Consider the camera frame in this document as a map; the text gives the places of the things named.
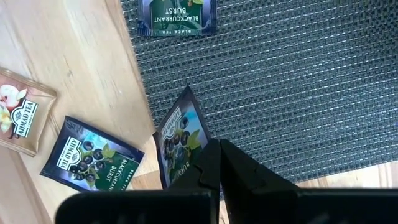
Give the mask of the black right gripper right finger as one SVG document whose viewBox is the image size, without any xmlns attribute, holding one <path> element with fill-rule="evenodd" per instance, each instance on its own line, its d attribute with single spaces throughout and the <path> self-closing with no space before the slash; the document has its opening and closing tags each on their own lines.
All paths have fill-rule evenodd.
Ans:
<svg viewBox="0 0 398 224">
<path fill-rule="evenodd" d="M 221 140 L 230 224 L 398 224 L 398 189 L 303 188 Z"/>
</svg>

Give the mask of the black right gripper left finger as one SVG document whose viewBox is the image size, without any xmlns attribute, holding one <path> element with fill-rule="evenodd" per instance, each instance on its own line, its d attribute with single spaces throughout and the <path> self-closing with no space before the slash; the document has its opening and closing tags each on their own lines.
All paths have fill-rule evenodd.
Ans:
<svg viewBox="0 0 398 224">
<path fill-rule="evenodd" d="M 55 224 L 218 224 L 220 164 L 212 139 L 169 188 L 78 193 L 59 206 Z"/>
</svg>

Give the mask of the blue blackcurrant tea sachet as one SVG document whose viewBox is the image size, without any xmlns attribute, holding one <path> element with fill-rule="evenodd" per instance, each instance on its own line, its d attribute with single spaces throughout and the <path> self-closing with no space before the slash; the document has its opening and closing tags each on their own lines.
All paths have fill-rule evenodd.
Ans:
<svg viewBox="0 0 398 224">
<path fill-rule="evenodd" d="M 182 91 L 153 137 L 160 181 L 166 189 L 190 168 L 211 138 L 189 86 Z"/>
<path fill-rule="evenodd" d="M 89 124 L 66 116 L 40 172 L 77 191 L 124 191 L 144 152 Z"/>
<path fill-rule="evenodd" d="M 216 0 L 139 0 L 137 33 L 143 36 L 204 36 L 216 32 Z"/>
</svg>

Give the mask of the grey woven placemat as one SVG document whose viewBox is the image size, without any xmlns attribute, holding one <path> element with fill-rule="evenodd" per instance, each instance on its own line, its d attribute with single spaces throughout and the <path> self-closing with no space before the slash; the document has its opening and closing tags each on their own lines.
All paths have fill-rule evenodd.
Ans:
<svg viewBox="0 0 398 224">
<path fill-rule="evenodd" d="M 213 35 L 146 37 L 120 0 L 155 125 L 189 86 L 215 138 L 292 182 L 398 161 L 398 0 L 216 0 Z"/>
</svg>

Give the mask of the clear foil packet front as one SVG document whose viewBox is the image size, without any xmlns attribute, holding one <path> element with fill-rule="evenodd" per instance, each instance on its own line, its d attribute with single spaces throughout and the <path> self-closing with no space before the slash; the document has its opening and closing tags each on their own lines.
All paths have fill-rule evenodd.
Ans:
<svg viewBox="0 0 398 224">
<path fill-rule="evenodd" d="M 55 90 L 0 67 L 0 146 L 36 156 Z"/>
</svg>

